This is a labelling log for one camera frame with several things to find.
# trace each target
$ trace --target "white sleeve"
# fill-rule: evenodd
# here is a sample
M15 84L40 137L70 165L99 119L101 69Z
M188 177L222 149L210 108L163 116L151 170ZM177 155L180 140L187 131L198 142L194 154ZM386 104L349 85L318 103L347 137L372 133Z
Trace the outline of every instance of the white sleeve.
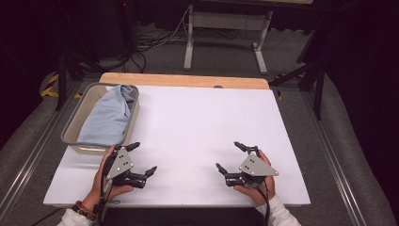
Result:
M89 226L91 223L92 221L87 219L85 216L82 216L71 209L67 209L64 216L62 216L61 222L59 222L57 226Z
M277 195L270 201L270 217L268 224L269 226L296 226L300 225L297 219L288 211L282 204L281 200ZM266 214L267 204L257 206L256 209L263 215Z

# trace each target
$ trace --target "light blue cloth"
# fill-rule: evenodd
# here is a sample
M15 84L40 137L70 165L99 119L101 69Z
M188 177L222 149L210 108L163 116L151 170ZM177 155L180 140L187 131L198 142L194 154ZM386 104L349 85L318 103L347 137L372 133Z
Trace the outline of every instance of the light blue cloth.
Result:
M135 100L132 90L128 85L110 89L91 110L77 141L109 146L122 142Z

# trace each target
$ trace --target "hand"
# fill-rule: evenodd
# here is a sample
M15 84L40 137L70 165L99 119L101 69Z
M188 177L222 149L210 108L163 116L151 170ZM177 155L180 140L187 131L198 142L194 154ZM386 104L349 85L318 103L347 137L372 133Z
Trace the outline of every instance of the hand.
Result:
M264 153L259 150L259 154L261 156L261 159L267 163L269 166L271 166L269 159L264 155ZM265 178L268 193L267 193L267 199L270 201L275 195L276 195L276 190L275 190L275 182L273 176L267 176ZM234 186L234 190L239 191L243 193L244 195L248 195L252 200L256 202L256 204L259 205L264 205L266 201L262 197L262 195L259 193L258 190L255 188L249 188L246 186ZM266 186L264 182L262 183L261 190L266 193Z
M90 190L90 192L88 193L88 195L86 196L86 198L82 201L82 204L91 212L93 212L94 209L94 205L99 204L100 202L100 191L101 191L101 176L102 176L102 171L103 171L103 167L105 164L105 160L106 158L108 158L109 155L112 154L112 152L114 152L115 147L111 147L108 152L104 155L100 167L97 170L96 175L94 176L94 181L93 181L93 186ZM104 178L104 186L106 185L107 180ZM105 197L108 197L109 200L113 200L116 196L123 194L123 193L127 193L129 191L133 191L133 187L132 186L113 186L111 190L111 193L108 196L108 193L105 194Z

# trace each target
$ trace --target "bracelet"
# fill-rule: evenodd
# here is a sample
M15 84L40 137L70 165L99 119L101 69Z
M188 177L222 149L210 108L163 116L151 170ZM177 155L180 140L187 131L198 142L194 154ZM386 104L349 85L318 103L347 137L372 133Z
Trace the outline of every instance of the bracelet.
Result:
M84 217L86 217L87 219L94 221L94 219L96 219L96 216L91 213L83 204L82 202L78 201L76 202L76 204L72 207L72 210Z

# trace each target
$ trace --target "white board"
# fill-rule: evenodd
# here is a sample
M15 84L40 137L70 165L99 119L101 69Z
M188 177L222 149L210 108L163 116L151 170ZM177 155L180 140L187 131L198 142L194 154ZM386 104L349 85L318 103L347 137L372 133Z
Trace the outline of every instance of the white board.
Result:
M140 92L129 152L132 172L158 169L143 189L116 198L115 207L249 207L252 200L226 186L215 166L228 172L247 157L234 141L258 146L270 159L276 190L285 204L310 198L275 97L266 89L209 89L137 86ZM68 147L44 204L73 205L91 189L100 156Z

